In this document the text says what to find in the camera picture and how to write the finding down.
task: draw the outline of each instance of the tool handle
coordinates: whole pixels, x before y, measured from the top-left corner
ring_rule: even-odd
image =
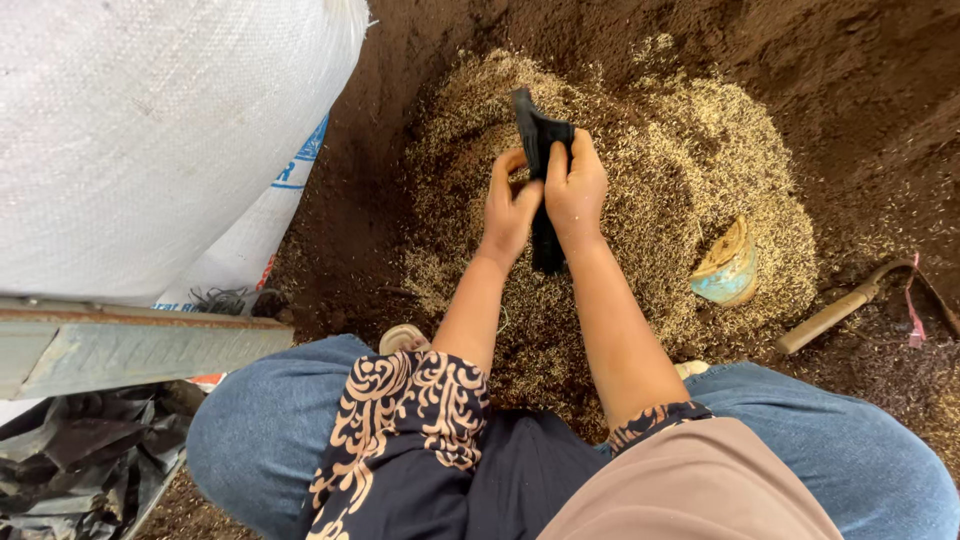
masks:
[[[816,315],[803,321],[793,330],[777,338],[777,341],[774,342],[774,347],[785,355],[796,353],[814,337],[840,322],[841,319],[853,313],[858,307],[873,300],[877,289],[878,287],[875,284],[858,286],[847,296],[824,307]]]

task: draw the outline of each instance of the woven polypropylene sack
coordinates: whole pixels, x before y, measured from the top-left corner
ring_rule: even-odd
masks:
[[[148,306],[267,190],[363,0],[0,6],[0,295]]]

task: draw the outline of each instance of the right hand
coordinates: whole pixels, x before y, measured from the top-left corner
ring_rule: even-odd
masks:
[[[544,199],[546,212],[569,258],[585,243],[604,241],[600,211],[607,196],[607,171],[593,149],[590,134],[578,129],[573,136],[573,162],[566,170],[566,149],[550,147]]]

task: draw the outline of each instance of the rice husk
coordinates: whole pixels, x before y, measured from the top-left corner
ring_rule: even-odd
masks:
[[[816,292],[813,232],[792,197],[790,153],[766,109],[740,87],[688,79],[669,36],[635,51],[636,82],[612,95],[602,68],[577,86],[519,54],[465,55],[424,110],[407,152],[417,226],[405,286],[439,316],[483,233],[493,160],[520,146],[511,90],[529,86],[546,114],[593,137],[610,181],[601,228],[637,302],[676,361],[734,360],[770,339]],[[525,180],[526,173],[513,180]],[[757,252],[756,295],[739,307],[696,296],[689,275],[737,214]],[[528,245],[507,280],[491,379],[502,406],[554,410],[581,436],[605,436],[568,275],[531,269]]]

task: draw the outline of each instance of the denim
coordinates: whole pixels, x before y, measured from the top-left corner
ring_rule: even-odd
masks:
[[[201,493],[270,540],[288,539],[333,427],[347,373],[373,355],[352,335],[267,356],[207,397],[187,436]],[[740,420],[803,481],[846,540],[955,540],[960,500],[923,441],[866,402],[755,364],[684,381]]]

